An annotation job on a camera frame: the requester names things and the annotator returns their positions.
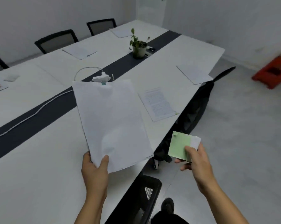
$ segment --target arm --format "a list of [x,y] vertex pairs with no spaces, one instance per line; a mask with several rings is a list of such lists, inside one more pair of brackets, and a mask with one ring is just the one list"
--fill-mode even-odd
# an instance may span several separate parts
[[198,150],[189,146],[185,147],[189,153],[192,163],[184,164],[180,170],[192,170],[200,192],[206,197],[217,224],[248,224],[246,218],[241,214],[235,204],[228,198],[218,185],[212,166],[202,144]]
[[83,156],[82,174],[86,187],[85,203],[74,224],[100,224],[102,207],[107,196],[109,157],[106,155],[96,168],[90,162],[90,153]]

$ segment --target hand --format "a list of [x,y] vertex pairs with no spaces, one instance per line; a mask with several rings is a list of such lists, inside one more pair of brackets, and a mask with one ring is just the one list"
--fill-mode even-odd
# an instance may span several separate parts
[[[205,194],[208,188],[217,185],[217,181],[213,175],[212,166],[208,159],[205,148],[203,147],[202,143],[200,143],[197,151],[195,150],[195,148],[189,146],[185,146],[185,150],[189,153],[189,156],[192,159],[192,163],[184,164],[180,167],[180,170],[192,170],[193,176],[200,192],[202,194]],[[176,159],[175,163],[180,163],[183,161],[185,160]]]
[[101,161],[100,166],[97,168],[90,162],[90,152],[83,155],[83,166],[81,173],[86,187],[86,197],[100,196],[101,199],[107,196],[108,186],[108,171],[107,166],[109,162],[108,155],[105,155]]

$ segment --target black shoe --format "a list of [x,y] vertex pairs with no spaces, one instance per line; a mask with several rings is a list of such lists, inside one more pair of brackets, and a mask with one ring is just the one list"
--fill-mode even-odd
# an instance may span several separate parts
[[172,198],[166,198],[161,204],[161,211],[166,211],[169,215],[174,213],[174,201]]

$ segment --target green sticky tab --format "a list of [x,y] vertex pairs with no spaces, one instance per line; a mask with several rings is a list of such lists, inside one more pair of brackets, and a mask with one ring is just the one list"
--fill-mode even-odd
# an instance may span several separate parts
[[191,136],[188,134],[173,131],[168,155],[191,162],[191,159],[185,151],[185,146],[190,145]]

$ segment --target red object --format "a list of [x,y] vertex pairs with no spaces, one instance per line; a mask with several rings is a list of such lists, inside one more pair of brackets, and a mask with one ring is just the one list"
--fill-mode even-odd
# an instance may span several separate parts
[[259,70],[252,79],[260,81],[273,89],[281,83],[281,56],[278,56],[261,70]]

